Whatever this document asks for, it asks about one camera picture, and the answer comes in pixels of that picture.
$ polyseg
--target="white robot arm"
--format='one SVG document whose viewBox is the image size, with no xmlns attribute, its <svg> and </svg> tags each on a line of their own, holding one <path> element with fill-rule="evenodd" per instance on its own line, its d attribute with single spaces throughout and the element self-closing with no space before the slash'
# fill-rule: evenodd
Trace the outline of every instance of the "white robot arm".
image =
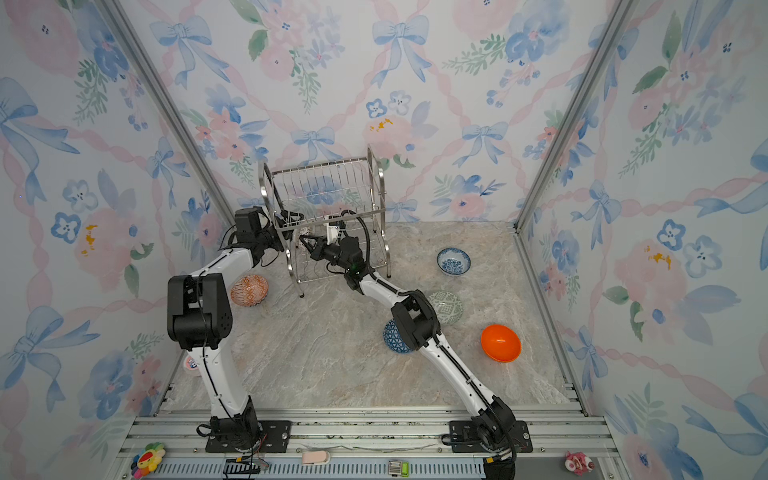
<svg viewBox="0 0 768 480">
<path fill-rule="evenodd" d="M 189 276 L 169 281 L 168 333 L 190 351 L 199 368 L 211 401 L 211 428 L 236 423 L 232 435 L 243 432 L 242 424 L 253 423 L 251 438 L 258 439 L 258 426 L 250 397 L 237 375 L 227 336 L 232 313 L 227 292 L 230 284 L 258 262 L 265 248 L 282 250 L 276 231 L 263 229 L 257 208 L 236 213 L 237 239 L 213 262 Z M 532 449 L 524 422 L 461 361 L 441 331 L 432 305 L 419 290 L 403 290 L 382 278 L 368 264 L 355 237 L 328 243 L 325 237 L 302 235 L 299 240 L 313 260 L 328 260 L 344 269 L 347 285 L 388 307 L 403 342 L 418 350 L 435 365 L 461 397 L 475 427 L 474 438 L 498 459 L 515 457 L 515 445 Z"/>
</svg>

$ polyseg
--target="small pink figure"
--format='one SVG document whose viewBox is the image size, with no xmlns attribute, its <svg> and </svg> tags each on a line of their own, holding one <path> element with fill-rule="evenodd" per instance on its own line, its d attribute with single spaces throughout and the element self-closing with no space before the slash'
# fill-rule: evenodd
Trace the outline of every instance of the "small pink figure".
<svg viewBox="0 0 768 480">
<path fill-rule="evenodd" d="M 581 477 L 585 472 L 594 470 L 594 462 L 583 452 L 568 452 L 565 454 L 565 468 L 567 468 L 569 472 L 573 472 Z"/>
</svg>

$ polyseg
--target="floral wallpaper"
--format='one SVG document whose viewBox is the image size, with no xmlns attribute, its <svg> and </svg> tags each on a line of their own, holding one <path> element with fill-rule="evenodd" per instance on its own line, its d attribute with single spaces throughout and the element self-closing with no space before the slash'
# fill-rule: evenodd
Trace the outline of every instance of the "floral wallpaper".
<svg viewBox="0 0 768 480">
<path fill-rule="evenodd" d="M 613 4 L 122 2 L 233 208 L 259 202 L 260 162 L 370 144 L 391 221 L 514 220 Z"/>
<path fill-rule="evenodd" d="M 527 225 L 635 480 L 768 478 L 766 22 L 640 0 Z"/>
<path fill-rule="evenodd" d="M 103 478 L 222 222 L 92 3 L 7 0 L 0 41 L 0 478 Z"/>
</svg>

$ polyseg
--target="metal wire rack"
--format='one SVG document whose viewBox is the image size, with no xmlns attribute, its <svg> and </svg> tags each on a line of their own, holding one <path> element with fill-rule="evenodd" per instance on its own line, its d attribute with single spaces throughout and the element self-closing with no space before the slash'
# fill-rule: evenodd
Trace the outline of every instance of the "metal wire rack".
<svg viewBox="0 0 768 480">
<path fill-rule="evenodd" d="M 384 171 L 370 147 L 366 157 L 274 172 L 263 165 L 259 171 L 259 186 L 270 220 L 281 233 L 288 273 L 296 282 L 300 296 L 304 296 L 301 283 L 333 275 L 326 268 L 326 261 L 310 259 L 298 240 L 300 231 L 304 229 L 304 233 L 324 235 L 325 225 L 332 221 L 343 220 L 346 232 L 342 234 L 358 237 L 361 247 L 366 239 L 356 218 L 365 221 L 371 237 L 371 266 L 386 266 L 387 277 L 390 276 L 389 245 L 385 235 Z M 355 213 L 340 216 L 345 210 Z M 301 216 L 284 212 L 296 212 Z M 277 218 L 284 220 L 281 227 L 278 227 Z M 286 240 L 282 233 L 290 230 L 293 239 Z"/>
</svg>

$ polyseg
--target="blue and white bowl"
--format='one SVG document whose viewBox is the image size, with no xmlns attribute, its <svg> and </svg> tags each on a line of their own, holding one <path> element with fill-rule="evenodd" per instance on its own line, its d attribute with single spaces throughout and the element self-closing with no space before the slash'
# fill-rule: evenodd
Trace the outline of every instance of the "blue and white bowl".
<svg viewBox="0 0 768 480">
<path fill-rule="evenodd" d="M 437 254 L 437 266 L 445 275 L 459 276 L 469 271 L 472 261 L 464 250 L 449 247 Z"/>
<path fill-rule="evenodd" d="M 395 319 L 391 319 L 384 326 L 384 343 L 393 352 L 411 353 L 413 351 L 402 341 L 400 331 L 397 330 L 397 325 L 395 324 Z"/>
</svg>

